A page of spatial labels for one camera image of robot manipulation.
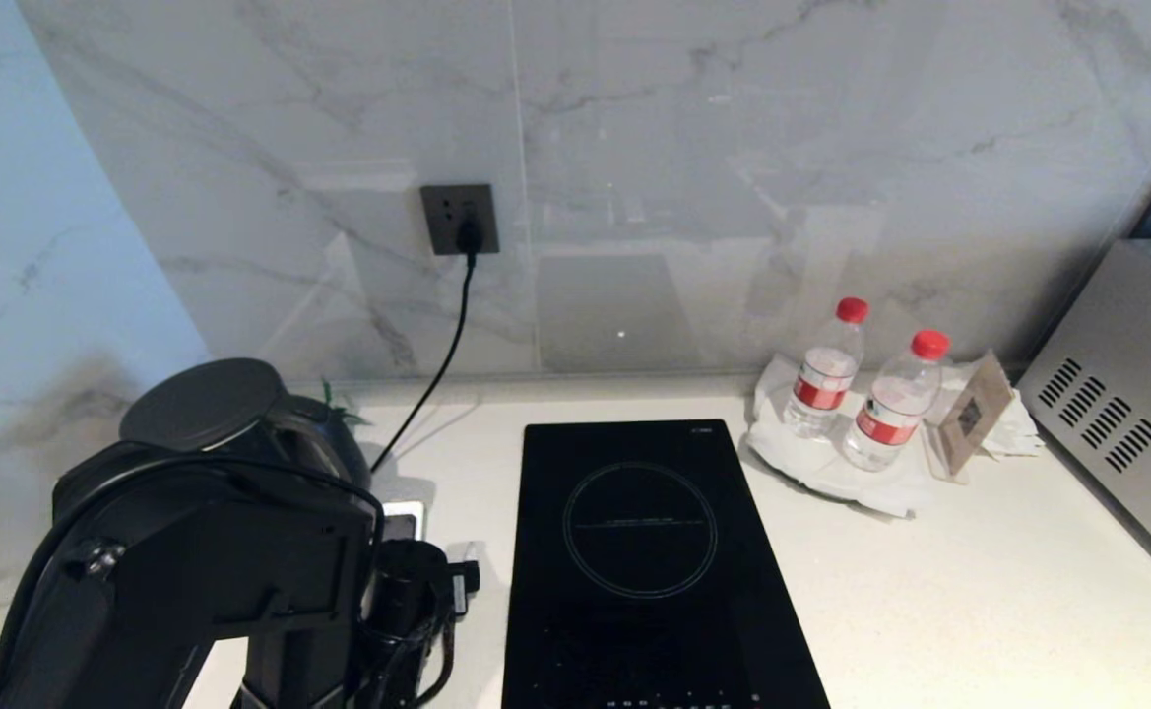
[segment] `plastic bottle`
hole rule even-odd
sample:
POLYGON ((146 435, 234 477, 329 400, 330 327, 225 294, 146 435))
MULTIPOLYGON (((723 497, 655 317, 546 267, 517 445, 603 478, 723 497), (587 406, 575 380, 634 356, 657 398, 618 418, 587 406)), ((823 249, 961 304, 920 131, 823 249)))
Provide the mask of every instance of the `plastic bottle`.
POLYGON ((935 404, 942 384, 938 360, 952 343, 938 330, 923 329, 912 346, 877 373, 868 401, 846 430, 841 453, 864 471, 884 471, 912 440, 921 418, 935 404))
POLYGON ((833 414, 851 389, 863 360, 863 318, 868 303, 844 297, 837 313, 815 335, 794 380, 784 420, 802 439, 822 439, 833 424, 833 414))

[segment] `marble backsplash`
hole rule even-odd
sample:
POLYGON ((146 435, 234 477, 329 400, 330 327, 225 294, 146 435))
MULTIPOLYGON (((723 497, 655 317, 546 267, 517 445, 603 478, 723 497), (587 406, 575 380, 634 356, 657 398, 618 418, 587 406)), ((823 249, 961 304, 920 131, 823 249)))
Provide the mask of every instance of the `marble backsplash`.
POLYGON ((1024 363, 1151 190, 1151 0, 0 0, 0 623, 153 382, 747 372, 837 297, 1024 363))

